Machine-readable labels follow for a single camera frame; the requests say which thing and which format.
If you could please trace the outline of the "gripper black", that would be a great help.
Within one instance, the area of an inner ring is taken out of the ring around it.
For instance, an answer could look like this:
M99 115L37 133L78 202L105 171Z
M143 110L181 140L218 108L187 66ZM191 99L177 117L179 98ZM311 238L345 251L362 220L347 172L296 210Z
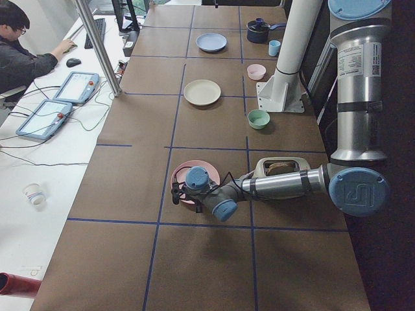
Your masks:
M186 184L183 184L182 188L180 189L180 199L182 201L192 201L195 204L195 212L201 213L203 206L202 202L206 197L207 191L208 186L204 186L199 189L192 189Z

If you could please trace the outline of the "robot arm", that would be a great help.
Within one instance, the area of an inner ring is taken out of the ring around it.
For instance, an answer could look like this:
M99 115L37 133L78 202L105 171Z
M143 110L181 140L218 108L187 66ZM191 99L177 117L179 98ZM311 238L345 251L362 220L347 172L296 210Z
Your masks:
M237 204L327 194L343 213L363 217L382 209L390 186L374 166L386 161L379 146L382 40L392 23L391 1L328 1L329 42L337 49L337 149L327 163L311 168L295 158L296 170L270 175L266 159L224 185L201 166L190 167L183 182L172 181L172 200L206 207L226 221Z

